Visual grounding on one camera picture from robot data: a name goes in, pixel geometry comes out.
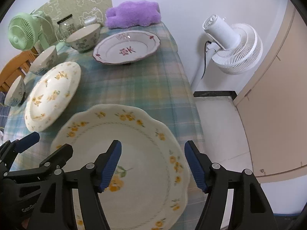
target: black baseboard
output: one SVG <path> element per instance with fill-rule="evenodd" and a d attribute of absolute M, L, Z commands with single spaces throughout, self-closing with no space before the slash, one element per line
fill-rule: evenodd
<path fill-rule="evenodd" d="M 234 100 L 237 97 L 235 91 L 196 91 L 194 97 L 231 97 Z"/>

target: black jar lid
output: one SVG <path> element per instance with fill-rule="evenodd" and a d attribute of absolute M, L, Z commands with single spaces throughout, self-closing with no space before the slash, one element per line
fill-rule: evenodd
<path fill-rule="evenodd" d="M 57 22 L 57 24 L 59 25 L 59 24 L 61 24 L 62 22 L 66 21 L 67 19 L 72 18 L 72 17 L 73 17 L 73 14 L 70 14 L 70 15 L 66 16 L 65 18 L 63 18 L 62 20 L 59 20 L 59 21 Z"/>

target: plate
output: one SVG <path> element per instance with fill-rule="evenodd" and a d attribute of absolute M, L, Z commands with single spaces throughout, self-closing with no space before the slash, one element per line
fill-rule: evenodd
<path fill-rule="evenodd" d="M 109 65 L 121 65 L 144 59 L 158 50 L 160 39 L 147 31 L 130 30 L 111 35 L 97 44 L 95 60 Z"/>
<path fill-rule="evenodd" d="M 187 205 L 189 169 L 168 127 L 140 108 L 100 104 L 80 112 L 61 128 L 51 153 L 73 146 L 64 171 L 78 170 L 106 152 L 112 141 L 122 155 L 111 183 L 99 195 L 112 230 L 168 230 Z M 78 190 L 73 191 L 78 229 L 84 229 Z"/>
<path fill-rule="evenodd" d="M 25 110 L 29 131 L 43 131 L 62 114 L 79 85 L 81 68 L 64 62 L 49 70 L 31 91 Z"/>

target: white wall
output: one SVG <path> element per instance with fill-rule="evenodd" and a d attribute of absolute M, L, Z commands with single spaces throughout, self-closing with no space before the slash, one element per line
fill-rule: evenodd
<path fill-rule="evenodd" d="M 307 175 L 261 187 L 275 214 L 300 213 L 307 202 Z"/>
<path fill-rule="evenodd" d="M 0 23 L 0 69 L 19 50 L 7 39 L 7 25 L 18 12 L 39 8 L 49 0 L 16 0 Z M 126 0 L 112 0 L 113 6 Z M 152 0 L 160 5 L 162 20 L 174 36 L 185 73 L 191 82 L 197 65 L 203 65 L 203 45 L 206 36 L 203 21 L 212 13 L 226 17 L 229 24 L 244 22 L 251 24 L 263 40 L 264 55 L 271 47 L 282 22 L 287 0 Z M 222 73 L 213 63 L 208 65 L 204 79 L 197 90 L 235 90 L 245 86 L 255 70 L 237 76 Z"/>

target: chair backrest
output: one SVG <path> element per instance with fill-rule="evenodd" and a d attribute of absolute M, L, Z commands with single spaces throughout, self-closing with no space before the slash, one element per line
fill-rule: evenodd
<path fill-rule="evenodd" d="M 21 52 L 19 55 L 12 58 L 3 68 L 0 73 L 0 90 L 8 92 L 12 83 L 18 76 L 25 77 L 28 73 L 30 64 L 35 60 L 36 56 L 31 51 Z"/>

